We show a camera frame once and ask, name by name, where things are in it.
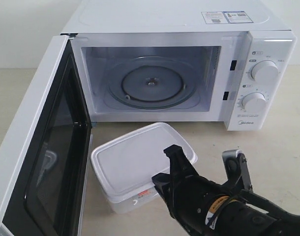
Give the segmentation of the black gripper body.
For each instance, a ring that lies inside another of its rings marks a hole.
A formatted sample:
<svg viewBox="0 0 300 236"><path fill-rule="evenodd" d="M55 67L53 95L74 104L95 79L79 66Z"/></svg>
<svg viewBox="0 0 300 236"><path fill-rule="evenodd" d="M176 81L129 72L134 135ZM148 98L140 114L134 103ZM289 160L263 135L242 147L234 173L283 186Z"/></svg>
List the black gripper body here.
<svg viewBox="0 0 300 236"><path fill-rule="evenodd" d="M172 210L173 217L190 236L226 236L228 230L223 229L221 220L213 230L206 226L207 212L212 203L228 196L228 189L207 180L204 177L189 177L171 186L171 175L166 175L169 183L168 209Z"/></svg>

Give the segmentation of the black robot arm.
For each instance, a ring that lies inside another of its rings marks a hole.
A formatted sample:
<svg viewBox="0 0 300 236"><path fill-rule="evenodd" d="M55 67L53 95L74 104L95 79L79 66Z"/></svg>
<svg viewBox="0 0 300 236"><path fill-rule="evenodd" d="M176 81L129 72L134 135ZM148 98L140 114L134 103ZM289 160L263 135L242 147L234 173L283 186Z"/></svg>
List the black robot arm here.
<svg viewBox="0 0 300 236"><path fill-rule="evenodd" d="M170 216L191 236L300 236L300 215L291 214L253 192L247 160L239 149L222 159L227 174L223 184L200 176L182 147L164 150L169 173L152 182Z"/></svg>

